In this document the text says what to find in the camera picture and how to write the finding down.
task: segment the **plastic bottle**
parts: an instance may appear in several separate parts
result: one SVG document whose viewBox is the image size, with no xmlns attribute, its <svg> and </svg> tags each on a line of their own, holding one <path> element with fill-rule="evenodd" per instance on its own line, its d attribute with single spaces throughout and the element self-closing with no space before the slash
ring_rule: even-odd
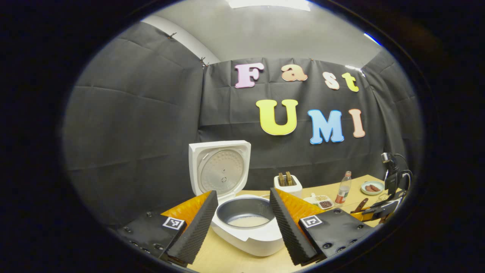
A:
<svg viewBox="0 0 485 273">
<path fill-rule="evenodd" d="M 347 198 L 347 195 L 349 194 L 350 191 L 350 186 L 352 184 L 352 172 L 351 171 L 346 171 L 345 176 L 340 182 L 339 185 L 339 192 L 337 193 L 337 198 L 335 199 L 335 203 L 337 207 L 342 206 L 345 202 L 345 199 Z"/>
</svg>

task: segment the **food container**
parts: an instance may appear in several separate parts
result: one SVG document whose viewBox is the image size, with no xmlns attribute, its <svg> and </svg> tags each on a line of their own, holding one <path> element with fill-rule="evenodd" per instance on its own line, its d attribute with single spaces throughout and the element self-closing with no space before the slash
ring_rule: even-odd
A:
<svg viewBox="0 0 485 273">
<path fill-rule="evenodd" d="M 315 205 L 321 209 L 331 209 L 334 206 L 334 203 L 328 196 L 326 195 L 315 195 L 315 193 L 311 193 L 310 197 L 306 197 L 303 200 L 307 201 L 308 203 Z"/>
<path fill-rule="evenodd" d="M 366 187 L 366 186 L 370 186 L 370 185 L 375 186 L 376 188 L 378 188 L 378 189 L 379 189 L 379 191 L 374 191 L 374 192 L 372 192 L 372 191 L 367 191 L 367 190 L 365 189 L 365 187 Z M 360 186 L 360 190 L 361 190 L 363 193 L 367 194 L 367 195 L 376 195 L 376 194 L 381 193 L 381 192 L 384 190 L 384 184 L 382 184 L 381 182 L 378 182 L 378 181 L 366 181 L 366 182 L 364 182 L 364 183 L 362 184 L 362 186 Z"/>
</svg>

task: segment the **table surface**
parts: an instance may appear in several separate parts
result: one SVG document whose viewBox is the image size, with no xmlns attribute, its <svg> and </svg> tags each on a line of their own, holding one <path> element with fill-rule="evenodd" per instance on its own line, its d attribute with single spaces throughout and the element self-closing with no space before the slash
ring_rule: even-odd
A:
<svg viewBox="0 0 485 273">
<path fill-rule="evenodd" d="M 368 198 L 369 200 L 364 207 L 371 206 L 377 201 L 380 195 L 387 193 L 387 190 L 385 190 L 377 195 L 364 194 L 360 190 L 360 186 L 366 181 L 379 181 L 384 183 L 382 180 L 370 175 L 353 178 L 349 195 L 341 207 L 343 211 L 350 213 L 355 210 L 359 203 L 365 198 Z M 324 186 L 304 188 L 302 190 L 302 198 L 310 197 L 312 193 L 315 193 L 315 195 L 326 195 L 334 201 L 339 189 L 339 183 L 340 182 Z M 242 190 L 237 195 L 254 194 L 261 196 L 269 194 L 269 192 L 269 190 Z M 366 222 L 367 225 L 372 227 L 376 226 L 378 223 L 378 219 Z M 280 251 L 267 257 L 253 256 L 226 242 L 224 239 L 220 238 L 212 228 L 209 228 L 207 236 L 202 243 L 202 247 L 195 258 L 194 263 L 188 265 L 188 268 L 201 273 L 289 273 L 308 267 L 312 264 L 314 263 L 303 267 L 300 265 L 293 265 L 286 247 L 283 247 Z"/>
</svg>

